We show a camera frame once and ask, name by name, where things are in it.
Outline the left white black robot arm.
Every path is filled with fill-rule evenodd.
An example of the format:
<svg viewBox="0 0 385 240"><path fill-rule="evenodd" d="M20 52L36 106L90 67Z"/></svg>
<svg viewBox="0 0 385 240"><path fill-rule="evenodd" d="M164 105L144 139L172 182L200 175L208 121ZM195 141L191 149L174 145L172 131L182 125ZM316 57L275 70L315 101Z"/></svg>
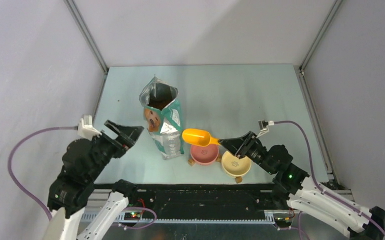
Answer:
<svg viewBox="0 0 385 240"><path fill-rule="evenodd" d="M91 116L80 119L76 128L80 139L67 146L61 171L49 188L47 207L52 218L43 239L101 240L123 210L138 204L137 186L120 179L112 186L98 215L78 233L96 179L112 159L124 156L144 131L143 126L119 125L110 120L104 125L115 133L115 138L95 129Z"/></svg>

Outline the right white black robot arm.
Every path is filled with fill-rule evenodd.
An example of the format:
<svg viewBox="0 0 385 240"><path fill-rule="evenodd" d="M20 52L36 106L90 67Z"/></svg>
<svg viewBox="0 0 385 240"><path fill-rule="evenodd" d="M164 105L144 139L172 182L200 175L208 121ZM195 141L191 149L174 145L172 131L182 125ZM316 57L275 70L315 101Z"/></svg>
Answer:
<svg viewBox="0 0 385 240"><path fill-rule="evenodd" d="M385 210L361 206L314 181L308 172L293 164L293 156L284 145L267 149L252 131L218 143L234 157L247 157L274 175L271 202L277 209L299 210L351 240L385 240Z"/></svg>

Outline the green dog food bag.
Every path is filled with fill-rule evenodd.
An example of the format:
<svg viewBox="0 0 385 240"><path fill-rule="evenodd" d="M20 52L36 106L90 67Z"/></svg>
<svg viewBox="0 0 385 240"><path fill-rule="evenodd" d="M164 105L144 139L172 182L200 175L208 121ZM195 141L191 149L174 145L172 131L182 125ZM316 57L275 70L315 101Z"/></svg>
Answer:
<svg viewBox="0 0 385 240"><path fill-rule="evenodd" d="M165 160L185 153L182 139L182 107L178 97L179 91L176 87L156 76L139 95L147 131Z"/></svg>

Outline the orange plastic food scoop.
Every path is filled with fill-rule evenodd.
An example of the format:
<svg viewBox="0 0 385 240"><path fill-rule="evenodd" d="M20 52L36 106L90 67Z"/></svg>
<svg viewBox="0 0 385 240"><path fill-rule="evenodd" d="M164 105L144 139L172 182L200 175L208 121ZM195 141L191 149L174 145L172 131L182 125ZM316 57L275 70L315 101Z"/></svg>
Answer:
<svg viewBox="0 0 385 240"><path fill-rule="evenodd" d="M209 145L220 145L219 139L213 137L208 131L197 128L186 128L182 132L182 139L194 146L207 147Z"/></svg>

